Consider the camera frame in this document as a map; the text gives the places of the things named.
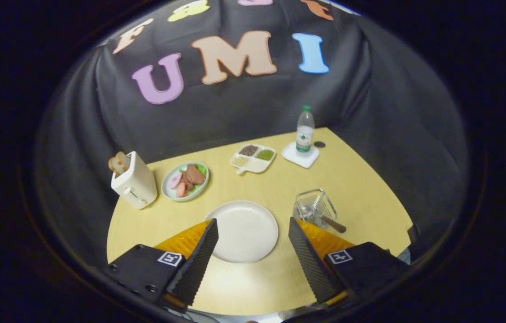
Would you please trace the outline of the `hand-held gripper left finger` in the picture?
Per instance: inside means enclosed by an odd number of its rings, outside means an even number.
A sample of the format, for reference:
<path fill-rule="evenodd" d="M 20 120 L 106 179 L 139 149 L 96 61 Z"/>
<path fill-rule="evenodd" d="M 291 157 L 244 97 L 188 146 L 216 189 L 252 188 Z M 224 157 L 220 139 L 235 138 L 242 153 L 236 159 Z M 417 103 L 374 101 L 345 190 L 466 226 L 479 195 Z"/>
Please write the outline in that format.
<path fill-rule="evenodd" d="M 153 305 L 185 313 L 194 303 L 218 238 L 217 220 L 208 219 L 154 247 L 134 245 L 104 272 Z"/>

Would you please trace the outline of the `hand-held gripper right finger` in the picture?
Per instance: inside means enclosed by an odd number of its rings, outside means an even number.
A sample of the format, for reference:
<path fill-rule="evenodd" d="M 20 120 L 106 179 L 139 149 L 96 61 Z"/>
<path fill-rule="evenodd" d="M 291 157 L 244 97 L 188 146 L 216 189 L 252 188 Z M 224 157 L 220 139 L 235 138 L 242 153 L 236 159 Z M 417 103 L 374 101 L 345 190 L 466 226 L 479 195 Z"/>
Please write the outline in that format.
<path fill-rule="evenodd" d="M 288 239 L 317 303 L 325 307 L 365 302 L 409 269 L 373 242 L 352 244 L 294 217 Z"/>

